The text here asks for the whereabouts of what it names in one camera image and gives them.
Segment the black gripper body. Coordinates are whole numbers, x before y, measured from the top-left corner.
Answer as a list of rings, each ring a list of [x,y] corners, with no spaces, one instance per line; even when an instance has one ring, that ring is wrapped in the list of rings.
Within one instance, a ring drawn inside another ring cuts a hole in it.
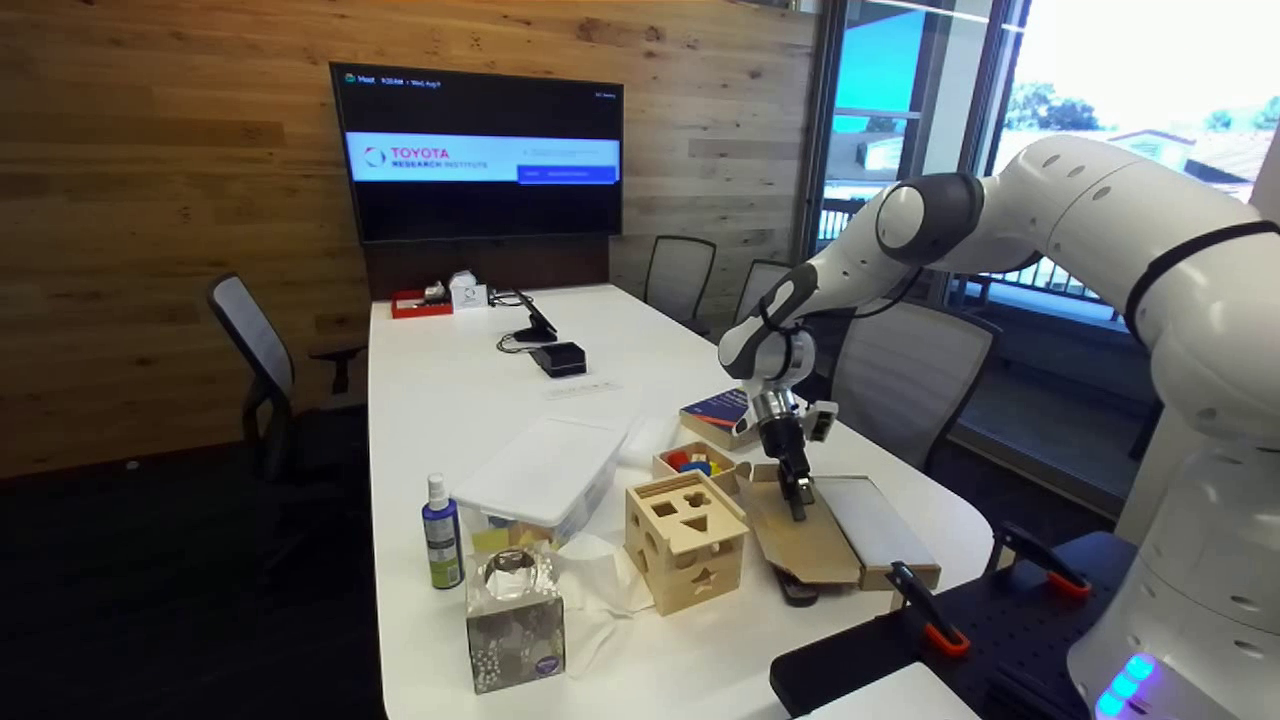
[[[758,449],[790,467],[809,463],[809,444],[822,444],[839,418],[837,399],[803,399],[790,387],[775,383],[750,387],[747,399]]]

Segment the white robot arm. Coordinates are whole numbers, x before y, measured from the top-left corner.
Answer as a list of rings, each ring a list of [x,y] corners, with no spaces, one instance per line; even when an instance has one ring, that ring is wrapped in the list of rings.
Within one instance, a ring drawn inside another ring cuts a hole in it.
[[[1280,718],[1280,225],[1257,205],[1094,138],[1037,138],[990,175],[928,174],[857,208],[720,338],[750,387],[782,497],[809,497],[778,406],[812,371],[803,326],[887,312],[915,278],[1065,270],[1143,377],[1150,437],[1129,501],[1147,511],[1107,607],[1067,649],[1092,720]]]

